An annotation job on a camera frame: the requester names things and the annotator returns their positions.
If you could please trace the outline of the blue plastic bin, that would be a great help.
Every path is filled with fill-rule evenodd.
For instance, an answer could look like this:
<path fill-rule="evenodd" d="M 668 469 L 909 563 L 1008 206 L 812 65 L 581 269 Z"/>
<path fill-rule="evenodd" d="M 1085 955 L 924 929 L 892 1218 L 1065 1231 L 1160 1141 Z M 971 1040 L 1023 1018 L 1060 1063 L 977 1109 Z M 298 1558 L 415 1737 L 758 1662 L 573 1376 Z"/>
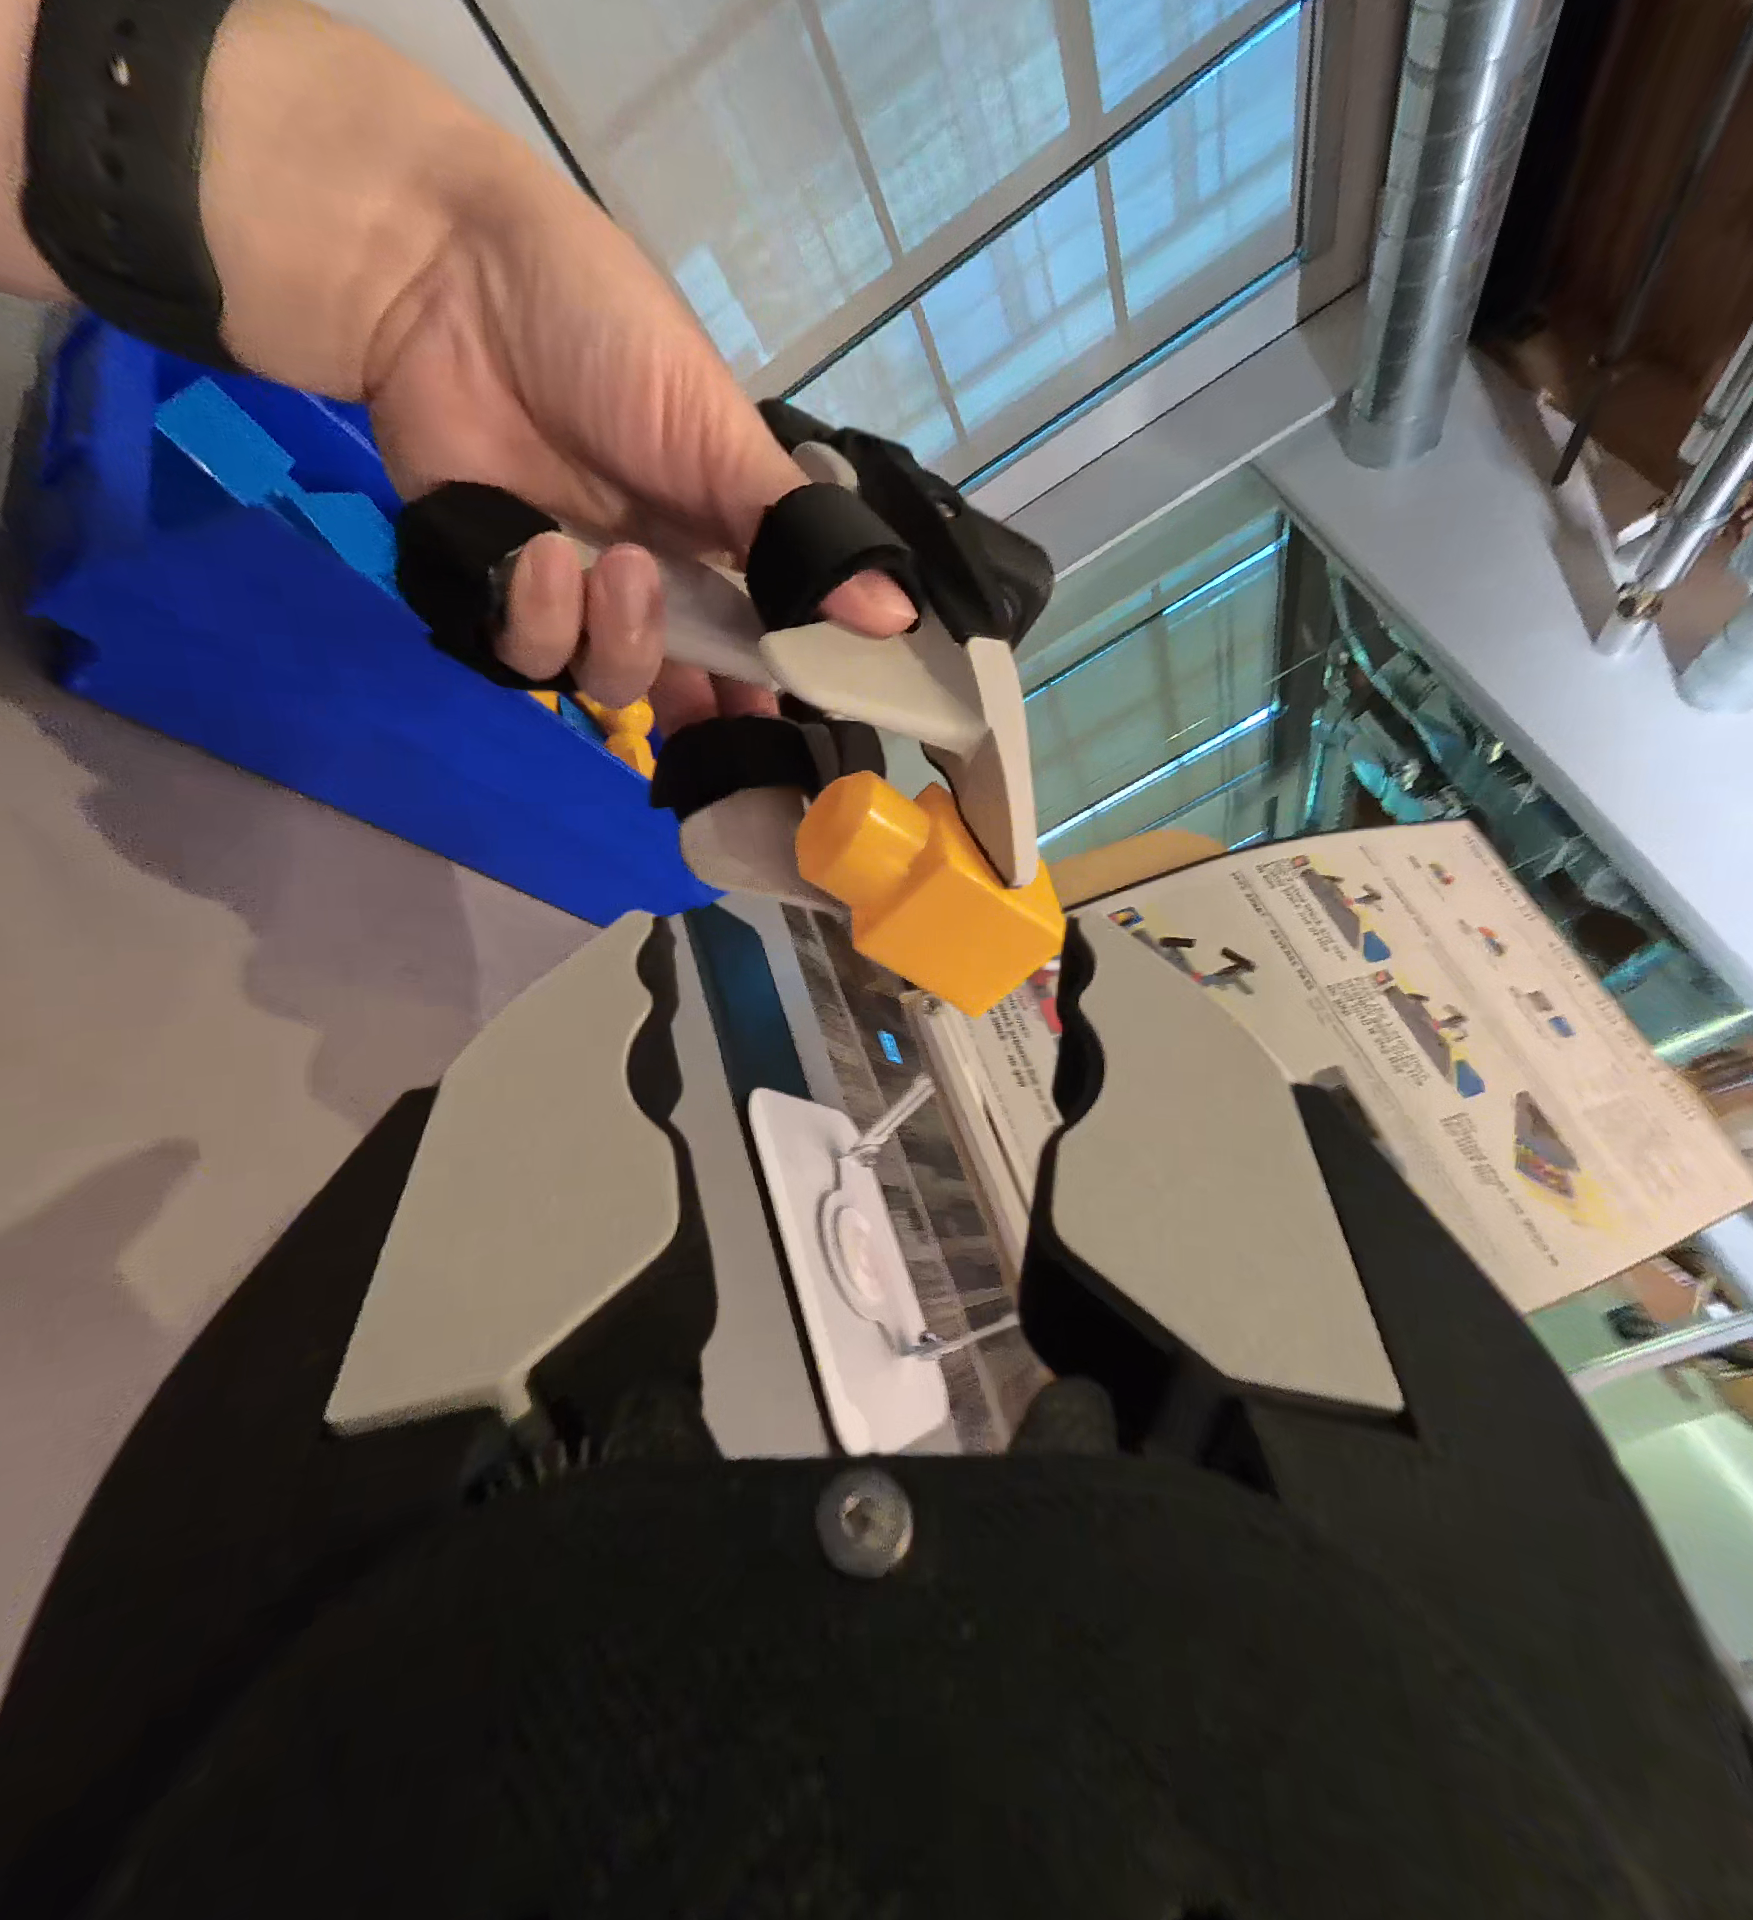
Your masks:
<path fill-rule="evenodd" d="M 157 403 L 201 375 L 286 450 L 295 486 L 361 491 L 394 529 L 361 405 L 77 316 L 47 365 L 13 517 L 27 610 L 63 634 L 57 679 L 588 924 L 714 904 L 644 780 L 439 654 L 398 592 L 271 503 L 235 501 L 157 433 Z"/>

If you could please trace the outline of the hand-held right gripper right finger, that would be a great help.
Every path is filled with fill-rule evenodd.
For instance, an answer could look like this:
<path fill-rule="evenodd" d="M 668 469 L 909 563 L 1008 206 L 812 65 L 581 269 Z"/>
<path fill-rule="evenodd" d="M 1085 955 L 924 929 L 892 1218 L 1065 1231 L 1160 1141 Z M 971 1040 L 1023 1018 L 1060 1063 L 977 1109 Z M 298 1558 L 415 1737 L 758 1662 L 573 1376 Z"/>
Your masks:
<path fill-rule="evenodd" d="M 1169 960 L 1067 921 L 1053 1136 L 1018 1309 L 1056 1380 L 1096 1385 L 1123 1451 L 1201 1457 L 1252 1406 L 1405 1416 L 1295 1085 Z"/>

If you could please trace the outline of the silver vertical duct pipe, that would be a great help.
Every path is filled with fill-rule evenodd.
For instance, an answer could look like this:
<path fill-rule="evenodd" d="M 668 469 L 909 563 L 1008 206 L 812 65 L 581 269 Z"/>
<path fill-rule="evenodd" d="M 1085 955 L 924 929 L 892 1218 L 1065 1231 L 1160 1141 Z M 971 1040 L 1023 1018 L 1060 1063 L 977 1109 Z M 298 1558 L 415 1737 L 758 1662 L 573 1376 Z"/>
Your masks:
<path fill-rule="evenodd" d="M 1405 468 L 1454 396 L 1560 2 L 1415 2 L 1343 454 Z"/>

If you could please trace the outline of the wooden instruction board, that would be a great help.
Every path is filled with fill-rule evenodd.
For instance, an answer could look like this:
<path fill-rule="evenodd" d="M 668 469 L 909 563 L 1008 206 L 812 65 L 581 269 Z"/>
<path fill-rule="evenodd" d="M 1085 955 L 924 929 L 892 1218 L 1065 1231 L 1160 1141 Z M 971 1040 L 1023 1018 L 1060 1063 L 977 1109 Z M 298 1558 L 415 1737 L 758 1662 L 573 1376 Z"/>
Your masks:
<path fill-rule="evenodd" d="M 1297 1085 L 1359 1111 L 1515 1309 L 1753 1205 L 1753 1163 L 1476 826 L 1343 829 L 1172 862 L 1158 829 L 1063 858 Z"/>

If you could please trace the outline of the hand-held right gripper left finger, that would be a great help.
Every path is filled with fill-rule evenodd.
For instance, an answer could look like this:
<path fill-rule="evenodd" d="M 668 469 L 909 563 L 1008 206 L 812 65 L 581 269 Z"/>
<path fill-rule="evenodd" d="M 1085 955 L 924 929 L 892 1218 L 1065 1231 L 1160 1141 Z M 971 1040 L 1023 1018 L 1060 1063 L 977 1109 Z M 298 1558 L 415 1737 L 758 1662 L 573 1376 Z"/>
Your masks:
<path fill-rule="evenodd" d="M 358 1315 L 337 1431 L 491 1411 L 605 1427 L 623 1395 L 701 1388 L 716 1285 L 673 1123 L 668 919 L 626 913 L 456 1057 Z"/>

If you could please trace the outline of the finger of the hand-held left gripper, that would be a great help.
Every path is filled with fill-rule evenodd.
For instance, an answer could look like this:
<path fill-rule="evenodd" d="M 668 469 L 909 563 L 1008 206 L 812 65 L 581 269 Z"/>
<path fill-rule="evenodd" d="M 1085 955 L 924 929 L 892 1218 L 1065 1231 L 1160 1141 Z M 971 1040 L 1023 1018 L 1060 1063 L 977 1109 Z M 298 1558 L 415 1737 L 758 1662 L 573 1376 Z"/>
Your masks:
<path fill-rule="evenodd" d="M 1012 648 L 943 627 L 866 637 L 848 627 L 768 631 L 772 683 L 833 718 L 916 740 L 960 819 L 1011 889 L 1039 868 L 1033 753 Z"/>
<path fill-rule="evenodd" d="M 736 790 L 695 809 L 677 825 L 690 871 L 725 896 L 750 896 L 848 919 L 836 896 L 802 880 L 797 829 L 809 811 L 800 790 Z"/>

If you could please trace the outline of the black wristband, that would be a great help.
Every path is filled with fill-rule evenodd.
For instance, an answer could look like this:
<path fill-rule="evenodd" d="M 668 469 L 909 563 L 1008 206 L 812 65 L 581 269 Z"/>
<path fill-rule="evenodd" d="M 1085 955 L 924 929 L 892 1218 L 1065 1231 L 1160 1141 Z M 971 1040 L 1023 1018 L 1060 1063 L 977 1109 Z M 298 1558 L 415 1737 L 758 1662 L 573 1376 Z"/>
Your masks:
<path fill-rule="evenodd" d="M 21 218 L 72 301 L 124 335 L 240 370 L 200 214 L 201 102 L 230 2 L 43 2 Z"/>

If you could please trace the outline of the person's left hand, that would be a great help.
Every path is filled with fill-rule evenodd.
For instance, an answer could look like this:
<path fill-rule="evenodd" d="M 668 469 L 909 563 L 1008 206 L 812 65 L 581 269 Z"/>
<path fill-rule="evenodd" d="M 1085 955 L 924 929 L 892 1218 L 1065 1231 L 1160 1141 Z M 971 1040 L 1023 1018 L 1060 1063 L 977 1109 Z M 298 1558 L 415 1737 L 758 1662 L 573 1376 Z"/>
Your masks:
<path fill-rule="evenodd" d="M 664 556 L 740 566 L 802 484 L 690 310 L 552 161 L 309 4 L 234 4 L 201 96 L 200 214 L 245 366 L 367 407 L 403 493 L 480 481 L 530 540 L 500 657 L 664 730 L 772 715 L 665 659 Z"/>

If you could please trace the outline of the blue mega block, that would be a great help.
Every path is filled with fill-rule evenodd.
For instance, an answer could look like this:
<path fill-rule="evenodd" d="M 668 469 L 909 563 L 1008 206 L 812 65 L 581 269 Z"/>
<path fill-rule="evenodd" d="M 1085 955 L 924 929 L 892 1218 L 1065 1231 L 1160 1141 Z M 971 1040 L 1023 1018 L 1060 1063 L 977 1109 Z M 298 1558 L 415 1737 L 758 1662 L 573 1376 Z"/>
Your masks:
<path fill-rule="evenodd" d="M 209 375 L 160 402 L 153 425 L 193 468 L 245 506 L 266 506 L 296 491 L 286 450 Z"/>
<path fill-rule="evenodd" d="M 311 491 L 291 486 L 271 496 L 271 508 L 361 579 L 384 592 L 398 592 L 394 529 L 375 499 L 361 491 Z"/>

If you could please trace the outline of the white stand base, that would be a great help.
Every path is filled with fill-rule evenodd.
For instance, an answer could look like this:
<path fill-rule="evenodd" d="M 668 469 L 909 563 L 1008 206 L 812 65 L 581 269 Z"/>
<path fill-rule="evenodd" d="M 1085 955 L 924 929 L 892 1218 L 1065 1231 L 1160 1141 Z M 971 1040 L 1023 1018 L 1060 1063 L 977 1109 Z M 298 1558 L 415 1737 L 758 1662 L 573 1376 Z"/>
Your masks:
<path fill-rule="evenodd" d="M 746 1127 L 831 1437 L 890 1454 L 946 1436 L 948 1388 L 885 1190 L 853 1155 L 860 1127 L 772 1089 L 750 1093 Z"/>

